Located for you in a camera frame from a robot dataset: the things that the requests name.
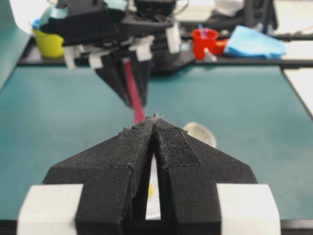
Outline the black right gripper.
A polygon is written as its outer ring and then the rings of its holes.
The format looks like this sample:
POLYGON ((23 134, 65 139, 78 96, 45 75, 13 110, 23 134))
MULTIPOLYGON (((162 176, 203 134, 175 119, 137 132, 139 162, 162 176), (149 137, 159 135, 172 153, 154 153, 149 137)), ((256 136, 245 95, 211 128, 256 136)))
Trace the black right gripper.
MULTIPOLYGON (((63 38, 69 69, 83 53, 95 50, 129 50, 131 68, 142 106, 148 96, 154 35, 173 26, 174 0, 57 0, 39 19, 40 30, 63 38)), ((89 65, 131 107, 125 70, 120 58, 109 52, 92 52, 89 65)))

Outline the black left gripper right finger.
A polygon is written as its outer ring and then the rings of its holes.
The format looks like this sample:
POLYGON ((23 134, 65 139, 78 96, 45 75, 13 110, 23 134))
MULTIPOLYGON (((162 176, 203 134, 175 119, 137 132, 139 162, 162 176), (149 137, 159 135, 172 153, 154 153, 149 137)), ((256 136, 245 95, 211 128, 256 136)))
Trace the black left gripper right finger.
POLYGON ((247 164, 158 118, 153 124, 161 217, 178 235, 279 235, 271 189, 247 164))

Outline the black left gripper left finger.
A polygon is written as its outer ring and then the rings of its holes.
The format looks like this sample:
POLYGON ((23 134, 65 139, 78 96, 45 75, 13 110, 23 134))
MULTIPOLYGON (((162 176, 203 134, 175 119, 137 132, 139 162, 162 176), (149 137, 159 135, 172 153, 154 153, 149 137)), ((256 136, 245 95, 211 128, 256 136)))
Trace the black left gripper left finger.
POLYGON ((28 191, 19 235, 120 235, 123 220, 146 215, 153 122, 53 165, 28 191))

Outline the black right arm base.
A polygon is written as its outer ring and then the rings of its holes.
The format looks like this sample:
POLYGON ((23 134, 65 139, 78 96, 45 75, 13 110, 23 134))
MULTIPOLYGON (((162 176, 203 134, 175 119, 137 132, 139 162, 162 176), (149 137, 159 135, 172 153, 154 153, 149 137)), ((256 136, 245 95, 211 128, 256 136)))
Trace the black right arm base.
POLYGON ((169 75, 195 60, 192 41, 180 35, 179 23, 154 35, 152 75, 169 75))

